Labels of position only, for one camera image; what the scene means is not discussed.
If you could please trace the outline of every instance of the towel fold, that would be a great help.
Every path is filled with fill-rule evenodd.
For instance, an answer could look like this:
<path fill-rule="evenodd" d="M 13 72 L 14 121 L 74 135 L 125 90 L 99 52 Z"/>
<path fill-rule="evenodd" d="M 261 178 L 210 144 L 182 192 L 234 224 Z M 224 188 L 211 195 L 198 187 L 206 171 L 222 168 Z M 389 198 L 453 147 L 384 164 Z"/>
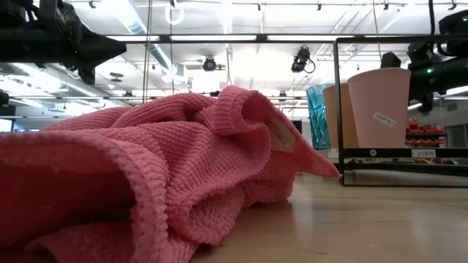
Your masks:
<path fill-rule="evenodd" d="M 335 167 L 257 91 L 179 94 L 0 135 L 0 246 L 61 263 L 188 262 L 297 172 Z"/>

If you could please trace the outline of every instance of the black frame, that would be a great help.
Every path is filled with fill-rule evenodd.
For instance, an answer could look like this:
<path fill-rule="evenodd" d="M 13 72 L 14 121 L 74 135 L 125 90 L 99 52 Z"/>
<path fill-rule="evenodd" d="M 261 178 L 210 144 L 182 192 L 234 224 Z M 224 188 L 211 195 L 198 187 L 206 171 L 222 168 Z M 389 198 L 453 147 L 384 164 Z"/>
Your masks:
<path fill-rule="evenodd" d="M 347 170 L 350 169 L 386 169 L 402 172 L 427 172 L 441 175 L 458 175 L 467 176 L 468 167 L 454 166 L 454 165 L 427 165 L 427 164 L 345 164 L 345 158 L 412 158 L 410 148 L 345 148 L 343 144 L 343 127 L 341 119 L 341 83 L 339 76 L 339 50 L 340 44 L 407 44 L 413 42 L 446 42 L 446 41 L 468 41 L 467 35 L 458 36 L 410 36 L 410 37 L 339 37 L 333 43 L 333 62 L 335 66 L 335 85 L 336 85 L 336 105 L 337 121 L 338 121 L 338 151 L 339 151 L 339 173 L 343 175 L 340 180 L 342 186 L 395 186 L 395 185 L 374 185 L 374 184 L 348 184 L 345 182 L 344 176 Z M 468 148 L 433 148 L 439 158 L 468 158 Z M 426 186 L 419 185 L 420 187 L 455 187 L 466 188 L 467 186 Z"/>

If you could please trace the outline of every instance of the metal frame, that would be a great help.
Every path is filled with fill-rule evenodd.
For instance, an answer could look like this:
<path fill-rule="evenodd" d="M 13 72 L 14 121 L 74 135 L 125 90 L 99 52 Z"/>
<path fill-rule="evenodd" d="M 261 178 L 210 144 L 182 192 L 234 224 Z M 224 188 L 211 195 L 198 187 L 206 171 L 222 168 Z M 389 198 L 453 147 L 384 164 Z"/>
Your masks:
<path fill-rule="evenodd" d="M 468 36 L 409 36 L 409 37 L 339 37 L 333 43 L 333 61 L 335 66 L 336 83 L 336 105 L 338 122 L 338 170 L 343 178 L 340 180 L 342 186 L 395 186 L 395 185 L 367 185 L 348 184 L 345 182 L 345 171 L 349 169 L 386 169 L 405 172 L 427 172 L 441 175 L 467 175 L 467 166 L 450 165 L 427 165 L 427 164 L 345 164 L 345 158 L 412 158 L 412 149 L 409 148 L 345 148 L 343 144 L 343 122 L 341 112 L 341 83 L 339 76 L 339 49 L 340 44 L 392 44 L 392 43 L 413 43 L 413 42 L 446 42 L 446 41 L 468 41 Z M 436 156 L 439 158 L 468 158 L 468 148 L 434 148 Z M 468 186 L 420 186 L 420 187 L 461 187 Z"/>
<path fill-rule="evenodd" d="M 116 34 L 105 35 L 126 44 L 333 44 L 337 38 L 372 38 L 375 34 Z M 427 34 L 380 34 L 379 37 L 427 37 Z M 174 40 L 174 38 L 190 37 L 191 40 Z M 211 39 L 196 39 L 197 37 L 210 37 Z"/>

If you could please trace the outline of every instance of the wooden floor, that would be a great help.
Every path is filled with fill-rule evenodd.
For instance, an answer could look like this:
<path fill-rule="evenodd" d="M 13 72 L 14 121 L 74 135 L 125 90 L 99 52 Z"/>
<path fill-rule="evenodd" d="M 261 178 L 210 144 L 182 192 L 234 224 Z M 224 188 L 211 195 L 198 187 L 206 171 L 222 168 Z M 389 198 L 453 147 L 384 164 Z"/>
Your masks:
<path fill-rule="evenodd" d="M 467 248 L 466 189 L 344 188 L 302 175 L 288 202 L 245 210 L 191 262 L 467 263 Z M 34 257 L 8 262 L 54 262 Z"/>

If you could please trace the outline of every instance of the cup label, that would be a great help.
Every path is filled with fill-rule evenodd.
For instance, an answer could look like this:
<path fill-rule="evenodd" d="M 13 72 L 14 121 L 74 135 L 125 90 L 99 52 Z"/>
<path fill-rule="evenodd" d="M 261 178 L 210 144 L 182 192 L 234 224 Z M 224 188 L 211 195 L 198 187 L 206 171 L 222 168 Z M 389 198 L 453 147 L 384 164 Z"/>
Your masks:
<path fill-rule="evenodd" d="M 379 113 L 379 112 L 375 112 L 374 113 L 374 119 L 380 121 L 381 123 L 387 125 L 387 126 L 390 126 L 391 128 L 393 128 L 395 126 L 395 123 L 396 121 L 394 121 L 392 118 L 389 118 L 385 115 L 383 115 L 382 113 Z"/>

